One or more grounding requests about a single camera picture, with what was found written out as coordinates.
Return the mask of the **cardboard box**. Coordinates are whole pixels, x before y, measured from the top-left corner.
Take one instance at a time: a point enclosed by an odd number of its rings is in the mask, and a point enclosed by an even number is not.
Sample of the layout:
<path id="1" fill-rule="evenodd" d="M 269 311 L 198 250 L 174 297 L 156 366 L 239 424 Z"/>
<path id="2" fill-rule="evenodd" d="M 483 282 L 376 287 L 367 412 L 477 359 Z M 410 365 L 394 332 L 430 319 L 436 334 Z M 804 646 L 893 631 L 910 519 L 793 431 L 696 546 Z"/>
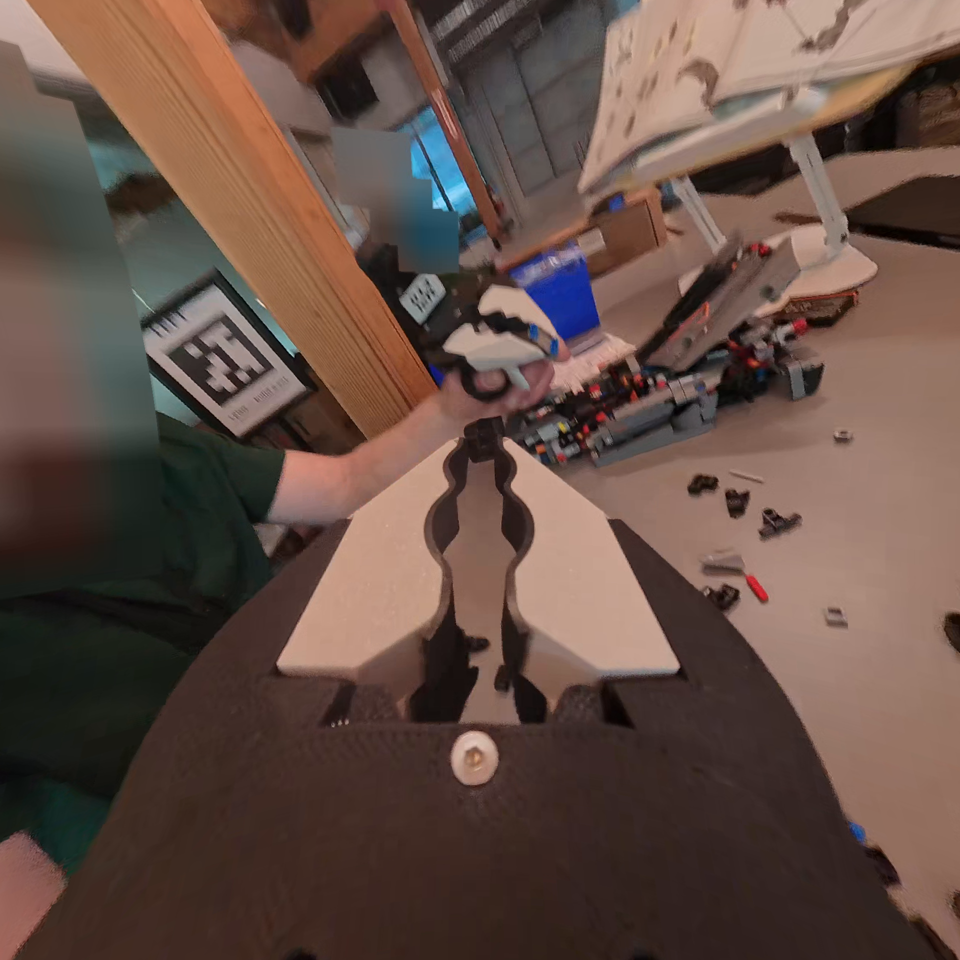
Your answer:
<path id="1" fill-rule="evenodd" d="M 666 246 L 669 240 L 661 192 L 638 189 L 602 200 L 577 240 L 592 281 Z"/>

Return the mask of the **blue bin with square tag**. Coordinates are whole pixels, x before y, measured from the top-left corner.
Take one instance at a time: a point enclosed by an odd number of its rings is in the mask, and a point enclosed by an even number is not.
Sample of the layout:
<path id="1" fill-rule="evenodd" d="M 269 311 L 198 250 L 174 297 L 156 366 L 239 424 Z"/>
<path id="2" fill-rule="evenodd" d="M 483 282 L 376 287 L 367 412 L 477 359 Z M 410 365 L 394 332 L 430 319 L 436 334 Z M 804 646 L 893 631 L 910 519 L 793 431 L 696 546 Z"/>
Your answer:
<path id="1" fill-rule="evenodd" d="M 587 258 L 577 242 L 552 246 L 509 268 L 507 275 L 528 293 L 564 341 L 600 327 Z"/>

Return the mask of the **black angled lego connector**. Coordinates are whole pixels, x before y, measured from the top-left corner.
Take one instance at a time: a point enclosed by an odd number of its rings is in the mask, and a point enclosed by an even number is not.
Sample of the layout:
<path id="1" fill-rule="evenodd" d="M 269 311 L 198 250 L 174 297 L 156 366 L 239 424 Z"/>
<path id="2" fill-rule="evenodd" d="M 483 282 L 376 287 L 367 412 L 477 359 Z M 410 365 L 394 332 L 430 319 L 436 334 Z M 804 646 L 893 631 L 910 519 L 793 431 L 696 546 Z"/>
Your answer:
<path id="1" fill-rule="evenodd" d="M 468 460 L 474 464 L 493 461 L 500 450 L 504 426 L 501 416 L 483 417 L 467 424 L 463 440 Z"/>

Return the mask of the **white sticker sheet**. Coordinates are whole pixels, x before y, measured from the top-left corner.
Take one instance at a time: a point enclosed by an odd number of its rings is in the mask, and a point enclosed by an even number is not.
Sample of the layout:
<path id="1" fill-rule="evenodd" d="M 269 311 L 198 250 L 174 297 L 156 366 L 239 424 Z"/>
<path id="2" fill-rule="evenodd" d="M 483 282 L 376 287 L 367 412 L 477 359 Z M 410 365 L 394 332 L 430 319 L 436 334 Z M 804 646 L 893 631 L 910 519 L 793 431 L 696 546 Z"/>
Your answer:
<path id="1" fill-rule="evenodd" d="M 551 392 L 565 394 L 579 392 L 602 371 L 615 365 L 637 347 L 600 327 L 583 334 L 568 345 L 570 358 L 554 366 Z"/>

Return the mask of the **black wall speaker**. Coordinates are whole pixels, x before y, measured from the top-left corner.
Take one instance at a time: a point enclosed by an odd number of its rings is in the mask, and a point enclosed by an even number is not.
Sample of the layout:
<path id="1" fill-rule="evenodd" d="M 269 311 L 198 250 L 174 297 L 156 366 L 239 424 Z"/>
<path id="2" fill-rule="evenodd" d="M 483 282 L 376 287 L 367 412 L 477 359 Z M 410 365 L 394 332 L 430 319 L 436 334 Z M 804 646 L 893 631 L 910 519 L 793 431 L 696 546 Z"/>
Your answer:
<path id="1" fill-rule="evenodd" d="M 352 123 L 379 104 L 377 90 L 357 57 L 334 62 L 312 79 L 314 90 L 331 118 Z"/>

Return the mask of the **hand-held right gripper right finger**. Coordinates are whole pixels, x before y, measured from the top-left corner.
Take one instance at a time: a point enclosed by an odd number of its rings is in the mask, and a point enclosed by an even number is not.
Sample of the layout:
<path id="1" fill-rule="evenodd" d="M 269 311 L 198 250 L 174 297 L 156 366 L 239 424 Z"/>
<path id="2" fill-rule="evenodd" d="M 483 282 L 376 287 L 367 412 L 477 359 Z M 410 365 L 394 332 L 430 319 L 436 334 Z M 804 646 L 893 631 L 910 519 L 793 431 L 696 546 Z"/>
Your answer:
<path id="1" fill-rule="evenodd" d="M 681 665 L 611 520 L 509 438 L 493 457 L 513 550 L 502 666 L 520 721 L 545 721 L 574 688 L 677 677 Z"/>

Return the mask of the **black battery pack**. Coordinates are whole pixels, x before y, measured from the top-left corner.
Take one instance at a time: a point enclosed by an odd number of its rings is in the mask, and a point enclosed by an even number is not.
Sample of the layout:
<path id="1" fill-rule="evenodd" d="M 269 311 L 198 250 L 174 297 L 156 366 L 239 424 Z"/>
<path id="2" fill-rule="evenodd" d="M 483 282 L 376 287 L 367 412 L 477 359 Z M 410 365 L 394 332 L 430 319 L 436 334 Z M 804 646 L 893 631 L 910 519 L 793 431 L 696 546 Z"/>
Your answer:
<path id="1" fill-rule="evenodd" d="M 858 302 L 858 290 L 791 298 L 781 310 L 780 316 L 785 322 L 800 319 L 810 328 L 829 329 L 856 307 Z"/>

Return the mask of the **grey lego car model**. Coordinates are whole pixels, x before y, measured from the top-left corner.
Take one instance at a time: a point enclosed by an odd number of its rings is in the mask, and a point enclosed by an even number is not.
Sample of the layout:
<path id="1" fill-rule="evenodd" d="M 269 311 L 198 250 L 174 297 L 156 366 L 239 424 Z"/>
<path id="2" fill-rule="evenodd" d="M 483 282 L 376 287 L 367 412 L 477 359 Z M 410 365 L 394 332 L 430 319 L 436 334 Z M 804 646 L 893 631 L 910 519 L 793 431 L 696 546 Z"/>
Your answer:
<path id="1" fill-rule="evenodd" d="M 793 402 L 815 396 L 825 366 L 800 350 L 807 321 L 764 312 L 801 273 L 789 235 L 776 246 L 731 239 L 642 346 L 514 414 L 506 437 L 546 466 L 600 467 L 709 433 L 721 407 L 777 383 Z"/>

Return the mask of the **thick wooden post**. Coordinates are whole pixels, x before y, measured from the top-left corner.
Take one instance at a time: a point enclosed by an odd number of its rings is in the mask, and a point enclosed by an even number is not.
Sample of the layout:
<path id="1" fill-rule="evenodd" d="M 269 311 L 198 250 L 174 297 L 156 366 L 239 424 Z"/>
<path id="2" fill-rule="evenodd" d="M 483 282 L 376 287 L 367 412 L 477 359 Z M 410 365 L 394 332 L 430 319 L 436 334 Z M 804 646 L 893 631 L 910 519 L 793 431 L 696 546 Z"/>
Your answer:
<path id="1" fill-rule="evenodd" d="M 30 7 L 366 438 L 437 394 L 202 2 Z"/>

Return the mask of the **instruction booklet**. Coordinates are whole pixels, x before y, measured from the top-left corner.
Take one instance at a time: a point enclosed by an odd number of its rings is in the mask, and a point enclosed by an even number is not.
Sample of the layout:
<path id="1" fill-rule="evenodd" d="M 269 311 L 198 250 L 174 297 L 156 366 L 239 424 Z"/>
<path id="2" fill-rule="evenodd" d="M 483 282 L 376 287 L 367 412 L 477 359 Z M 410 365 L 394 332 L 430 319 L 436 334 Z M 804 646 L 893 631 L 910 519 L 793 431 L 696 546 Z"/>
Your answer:
<path id="1" fill-rule="evenodd" d="M 578 191 L 727 101 L 902 66 L 958 43 L 957 1 L 641 2 L 606 29 Z"/>

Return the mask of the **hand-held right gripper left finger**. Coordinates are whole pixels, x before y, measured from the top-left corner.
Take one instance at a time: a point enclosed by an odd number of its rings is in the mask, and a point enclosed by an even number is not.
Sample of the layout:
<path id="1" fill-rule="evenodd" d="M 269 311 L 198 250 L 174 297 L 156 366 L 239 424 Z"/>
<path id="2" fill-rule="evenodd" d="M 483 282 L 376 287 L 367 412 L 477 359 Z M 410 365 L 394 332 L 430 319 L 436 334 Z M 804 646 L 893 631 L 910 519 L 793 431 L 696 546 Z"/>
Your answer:
<path id="1" fill-rule="evenodd" d="M 446 553 L 460 530 L 469 451 L 450 441 L 357 510 L 276 668 L 374 687 L 414 722 L 458 722 L 474 666 Z"/>

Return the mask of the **framed tag poster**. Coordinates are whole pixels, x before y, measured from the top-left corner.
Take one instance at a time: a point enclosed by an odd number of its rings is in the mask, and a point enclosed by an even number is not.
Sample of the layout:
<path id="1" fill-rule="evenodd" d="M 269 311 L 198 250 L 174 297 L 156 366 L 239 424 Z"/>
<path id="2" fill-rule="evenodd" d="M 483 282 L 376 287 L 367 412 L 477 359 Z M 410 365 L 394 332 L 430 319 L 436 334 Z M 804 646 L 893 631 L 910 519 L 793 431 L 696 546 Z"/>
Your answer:
<path id="1" fill-rule="evenodd" d="M 278 423 L 317 392 L 288 350 L 220 270 L 140 319 L 151 375 L 206 426 L 237 441 Z"/>

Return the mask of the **dark table hatch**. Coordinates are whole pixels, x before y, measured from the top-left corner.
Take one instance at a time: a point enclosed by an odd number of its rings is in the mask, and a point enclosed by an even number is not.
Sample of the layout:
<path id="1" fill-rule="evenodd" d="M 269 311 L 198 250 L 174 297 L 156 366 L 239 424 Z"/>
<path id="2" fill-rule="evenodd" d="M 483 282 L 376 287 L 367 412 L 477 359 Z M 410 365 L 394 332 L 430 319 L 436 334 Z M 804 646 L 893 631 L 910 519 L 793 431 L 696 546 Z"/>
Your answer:
<path id="1" fill-rule="evenodd" d="M 843 209 L 847 238 L 878 239 L 958 251 L 959 177 L 910 177 Z"/>

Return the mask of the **scattered loose lego pieces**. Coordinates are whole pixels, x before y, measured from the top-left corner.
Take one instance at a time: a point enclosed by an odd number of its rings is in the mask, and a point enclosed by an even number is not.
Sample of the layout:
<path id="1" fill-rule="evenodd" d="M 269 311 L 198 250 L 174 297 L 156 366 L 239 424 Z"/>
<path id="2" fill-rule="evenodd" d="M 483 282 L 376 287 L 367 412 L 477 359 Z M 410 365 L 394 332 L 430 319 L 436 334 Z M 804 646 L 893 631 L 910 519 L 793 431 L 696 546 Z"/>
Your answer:
<path id="1" fill-rule="evenodd" d="M 768 469 L 709 538 L 766 601 L 734 616 L 808 728 L 850 818 L 903 889 L 958 892 L 956 449 L 829 438 Z"/>

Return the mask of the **person's left hand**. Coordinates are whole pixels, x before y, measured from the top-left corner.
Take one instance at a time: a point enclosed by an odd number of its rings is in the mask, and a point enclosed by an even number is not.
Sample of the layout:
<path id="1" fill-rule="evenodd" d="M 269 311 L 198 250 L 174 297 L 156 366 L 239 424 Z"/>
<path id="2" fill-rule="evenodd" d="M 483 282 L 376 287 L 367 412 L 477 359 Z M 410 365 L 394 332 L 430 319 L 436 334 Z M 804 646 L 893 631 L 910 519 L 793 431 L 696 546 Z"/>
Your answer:
<path id="1" fill-rule="evenodd" d="M 495 392 L 505 385 L 507 389 L 498 398 L 481 400 L 464 390 L 460 371 L 451 369 L 439 388 L 438 409 L 444 419 L 459 430 L 477 420 L 493 417 L 507 418 L 540 403 L 550 392 L 554 365 L 548 360 L 534 361 L 520 368 L 527 389 L 514 385 L 499 370 L 488 370 L 475 375 L 479 392 Z"/>

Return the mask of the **person's green shirt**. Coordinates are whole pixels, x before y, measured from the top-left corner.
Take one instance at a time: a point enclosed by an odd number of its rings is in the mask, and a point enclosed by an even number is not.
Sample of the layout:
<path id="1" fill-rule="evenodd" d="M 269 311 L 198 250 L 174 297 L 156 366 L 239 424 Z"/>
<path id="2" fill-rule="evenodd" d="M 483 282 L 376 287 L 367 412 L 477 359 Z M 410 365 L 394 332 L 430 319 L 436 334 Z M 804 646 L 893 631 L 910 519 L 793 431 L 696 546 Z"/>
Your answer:
<path id="1" fill-rule="evenodd" d="M 187 669 L 271 576 L 255 526 L 282 451 L 157 423 L 159 570 L 2 601 L 2 840 L 27 834 L 66 875 Z"/>

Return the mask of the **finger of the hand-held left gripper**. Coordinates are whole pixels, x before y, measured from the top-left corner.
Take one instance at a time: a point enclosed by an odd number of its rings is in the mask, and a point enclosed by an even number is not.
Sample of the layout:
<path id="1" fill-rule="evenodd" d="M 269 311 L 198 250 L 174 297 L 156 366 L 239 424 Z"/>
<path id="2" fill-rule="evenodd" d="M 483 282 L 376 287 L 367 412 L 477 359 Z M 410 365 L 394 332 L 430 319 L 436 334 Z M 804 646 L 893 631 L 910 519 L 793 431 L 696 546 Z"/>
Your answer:
<path id="1" fill-rule="evenodd" d="M 477 374 L 494 370 L 509 378 L 513 385 L 527 389 L 521 367 L 544 359 L 551 357 L 529 343 L 490 328 L 459 328 L 442 346 L 442 367 L 459 371 L 462 388 L 467 392 L 479 392 L 475 382 Z M 496 392 L 506 389 L 503 385 Z"/>
<path id="2" fill-rule="evenodd" d="M 547 354 L 547 345 L 551 337 L 560 334 L 544 309 L 522 288 L 491 285 L 478 300 L 478 313 L 483 323 L 501 334 L 510 334 L 519 341 L 536 347 Z M 539 327 L 539 339 L 533 342 L 527 337 L 526 326 Z"/>

